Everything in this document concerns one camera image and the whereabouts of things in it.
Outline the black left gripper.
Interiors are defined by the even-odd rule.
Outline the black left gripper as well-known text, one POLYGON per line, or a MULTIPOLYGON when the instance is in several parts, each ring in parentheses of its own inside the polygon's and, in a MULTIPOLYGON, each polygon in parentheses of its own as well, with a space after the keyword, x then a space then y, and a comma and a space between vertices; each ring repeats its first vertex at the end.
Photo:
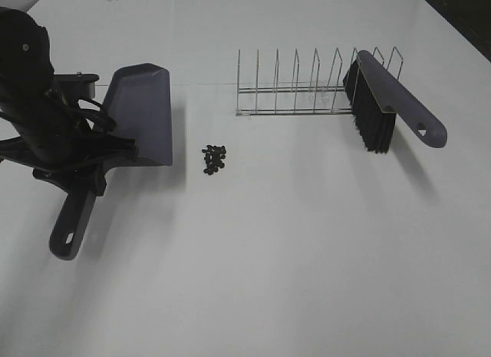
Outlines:
POLYGON ((19 136, 1 141, 1 159, 30 167, 36 180, 86 180, 102 197, 106 171, 137 160, 134 139, 116 136, 19 136))

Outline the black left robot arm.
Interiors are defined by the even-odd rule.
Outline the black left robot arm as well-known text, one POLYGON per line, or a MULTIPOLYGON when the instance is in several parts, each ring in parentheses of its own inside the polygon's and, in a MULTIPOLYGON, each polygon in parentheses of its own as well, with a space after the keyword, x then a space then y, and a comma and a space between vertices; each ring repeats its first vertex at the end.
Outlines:
POLYGON ((104 194, 106 162, 136 157, 133 139, 115 137, 116 121, 89 94, 95 74, 55 74, 46 28, 18 9, 1 9, 1 118, 18 136, 1 158, 31 167, 66 192, 104 194))

